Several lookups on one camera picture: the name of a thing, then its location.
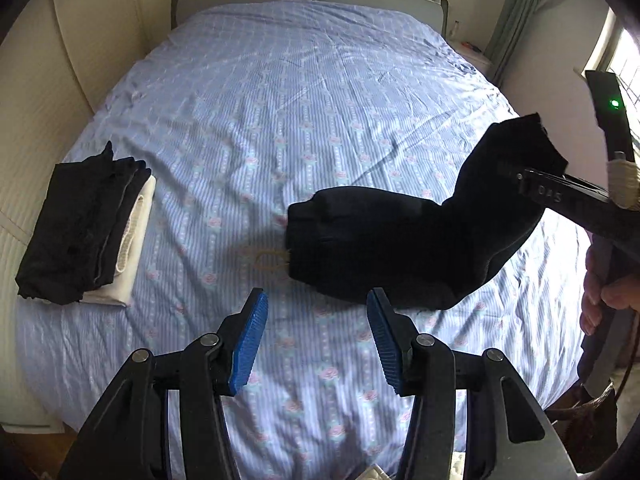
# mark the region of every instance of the white bedside table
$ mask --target white bedside table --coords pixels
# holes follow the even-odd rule
[[[469,63],[475,66],[482,75],[486,76],[491,68],[491,61],[485,58],[482,54],[474,52],[466,46],[462,46],[459,41],[452,41],[450,43],[453,50],[455,50],[460,56],[465,58]]]

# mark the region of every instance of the bed sheet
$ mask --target bed sheet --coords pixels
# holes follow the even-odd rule
[[[363,306],[254,265],[284,244],[287,207],[331,186],[442,202],[465,157],[515,113],[437,32],[324,2],[215,7],[116,85],[66,160],[112,140],[158,179],[129,308],[18,299],[18,354],[44,405],[79,429],[136,348],[177,351],[238,311],[270,314],[249,382],[224,400],[243,478],[345,478],[397,467],[412,399],[385,383]],[[453,349],[502,349],[539,402],[576,378],[588,239],[553,212],[495,279],[446,312],[410,311]],[[465,445],[457,396],[456,449]],[[184,477],[170,397],[175,478]]]

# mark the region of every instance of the bolt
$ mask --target bolt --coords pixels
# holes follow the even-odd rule
[[[433,346],[436,343],[436,340],[430,334],[418,334],[415,340],[420,346]]]
[[[220,342],[220,338],[216,334],[205,334],[200,338],[202,346],[215,346]]]
[[[135,352],[133,352],[131,359],[133,359],[133,362],[135,363],[143,363],[147,359],[149,359],[149,352],[146,351],[144,348],[140,348],[139,350],[136,350]]]
[[[486,351],[486,356],[491,359],[491,361],[495,361],[499,363],[504,359],[504,354],[500,352],[497,348],[489,348]]]

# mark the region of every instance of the curtain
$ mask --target curtain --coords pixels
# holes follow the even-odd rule
[[[504,69],[540,0],[505,0],[484,55],[492,62],[489,80],[500,86]]]

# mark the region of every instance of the folded black clothing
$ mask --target folded black clothing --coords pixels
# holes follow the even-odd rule
[[[151,176],[151,170],[146,166],[144,160],[137,160],[136,167],[136,173],[133,174],[129,185],[124,190],[122,202],[116,213],[115,223],[104,245],[102,255],[98,259],[99,269],[96,271],[96,279],[92,290],[113,283],[118,254],[120,253],[120,243],[124,236],[129,216],[142,191],[142,187]]]
[[[111,142],[100,155],[55,166],[15,277],[18,294],[67,304],[96,288],[116,219],[130,214],[121,207],[139,170],[133,157],[114,161]]]
[[[492,124],[442,205],[367,187],[320,190],[289,207],[289,275],[352,303],[381,286],[399,308],[451,308],[492,279],[542,217],[544,207],[518,193],[517,173],[561,176],[566,165],[533,114]]]

